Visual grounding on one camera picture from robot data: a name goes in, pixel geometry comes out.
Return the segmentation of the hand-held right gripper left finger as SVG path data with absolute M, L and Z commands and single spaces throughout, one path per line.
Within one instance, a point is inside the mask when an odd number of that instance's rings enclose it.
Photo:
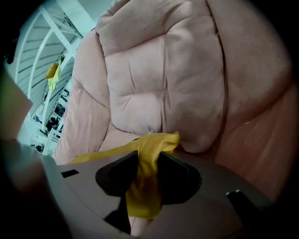
M 138 151 L 135 150 L 96 172 L 97 184 L 109 196 L 124 198 L 138 172 Z

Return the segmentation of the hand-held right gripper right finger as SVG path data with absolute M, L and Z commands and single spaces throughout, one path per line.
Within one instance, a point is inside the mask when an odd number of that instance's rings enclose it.
M 165 152 L 160 153 L 157 167 L 162 205 L 183 204 L 201 187 L 202 177 L 195 167 Z

